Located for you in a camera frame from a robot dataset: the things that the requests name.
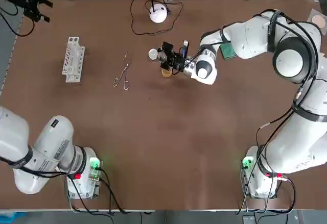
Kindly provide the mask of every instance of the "blue object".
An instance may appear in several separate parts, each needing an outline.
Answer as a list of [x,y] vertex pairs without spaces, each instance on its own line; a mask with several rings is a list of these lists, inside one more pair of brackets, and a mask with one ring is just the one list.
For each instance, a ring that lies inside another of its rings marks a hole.
[[12,223],[14,222],[17,218],[25,216],[26,212],[14,212],[12,216],[1,216],[0,215],[0,223]]

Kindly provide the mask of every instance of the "table surface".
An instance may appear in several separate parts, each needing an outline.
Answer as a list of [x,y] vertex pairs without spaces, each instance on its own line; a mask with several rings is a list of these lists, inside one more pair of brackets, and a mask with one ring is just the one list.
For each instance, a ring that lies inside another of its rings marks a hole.
[[[173,30],[158,36],[131,31],[131,0],[55,0],[42,7],[50,23],[36,24],[28,38],[18,38],[0,104],[25,118],[33,145],[53,115],[74,125],[73,142],[92,147],[103,160],[112,188],[126,209],[237,209],[242,200],[241,159],[262,124],[283,114],[297,89],[279,78],[272,54],[250,60],[217,60],[218,78],[204,85],[184,75],[164,78],[159,63],[148,58],[163,41],[176,49],[183,40],[190,54],[200,36],[235,21],[247,21],[265,9],[280,9],[296,20],[308,19],[313,0],[175,0],[184,9]],[[163,24],[150,21],[145,0],[132,7],[137,32],[170,27],[180,6]],[[24,19],[21,32],[30,28]],[[65,83],[61,75],[69,36],[79,36],[86,48],[82,81]],[[327,50],[326,42],[322,52]],[[120,75],[126,51],[133,53],[125,91],[112,82]],[[263,142],[274,129],[259,134]],[[13,172],[4,163],[0,209],[67,209],[62,181],[57,178],[35,195],[19,192]],[[299,209],[327,209],[324,166],[291,174]],[[283,184],[269,208],[287,209],[292,190]],[[104,187],[89,208],[108,209]],[[252,200],[253,208],[264,207]]]

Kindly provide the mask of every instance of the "green component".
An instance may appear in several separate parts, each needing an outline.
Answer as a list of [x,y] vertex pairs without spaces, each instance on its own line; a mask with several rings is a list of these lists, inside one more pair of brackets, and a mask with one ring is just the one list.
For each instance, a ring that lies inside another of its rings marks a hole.
[[101,172],[95,168],[100,167],[100,160],[98,158],[90,158],[90,173],[88,178],[92,181],[98,181],[100,179]]
[[90,166],[93,168],[100,167],[100,160],[98,158],[90,158]]
[[221,44],[220,45],[221,54],[223,55],[224,59],[233,58],[236,56],[234,52],[233,46],[231,43]]
[[253,157],[247,156],[243,159],[242,163],[243,163],[243,168],[250,169],[253,166],[254,159]]

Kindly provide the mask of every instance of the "metal tweezers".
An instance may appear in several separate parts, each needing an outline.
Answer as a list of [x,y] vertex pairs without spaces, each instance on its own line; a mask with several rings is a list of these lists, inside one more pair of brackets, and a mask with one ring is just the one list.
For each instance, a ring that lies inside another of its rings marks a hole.
[[113,84],[112,84],[113,87],[116,87],[119,84],[120,80],[122,79],[122,76],[125,74],[124,89],[128,90],[129,82],[126,80],[126,75],[127,75],[127,69],[128,69],[130,62],[131,62],[131,60],[127,63],[126,67],[123,69],[121,76],[119,78],[114,79]]

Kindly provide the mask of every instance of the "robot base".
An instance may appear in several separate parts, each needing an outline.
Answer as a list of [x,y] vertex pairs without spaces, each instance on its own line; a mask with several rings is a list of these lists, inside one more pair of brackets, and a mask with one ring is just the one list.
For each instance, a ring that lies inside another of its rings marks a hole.
[[[86,165],[85,170],[81,174],[80,179],[73,180],[81,198],[96,198],[99,196],[100,183],[98,181],[93,181],[89,179],[90,174],[90,158],[96,158],[96,153],[89,147],[84,147],[86,152]],[[72,181],[67,178],[68,192],[71,198],[79,199]]]
[[253,174],[250,178],[251,171],[256,162],[256,153],[258,151],[257,146],[252,146],[247,151],[245,158],[242,161],[242,166],[247,166],[248,168],[244,170],[244,185],[243,188],[246,189],[246,185],[249,184],[248,193],[254,198],[268,198],[273,197],[277,188],[277,179],[271,179],[259,170],[258,165],[255,166]]
[[150,18],[155,23],[161,23],[167,18],[167,9],[163,4],[155,4],[150,8]]

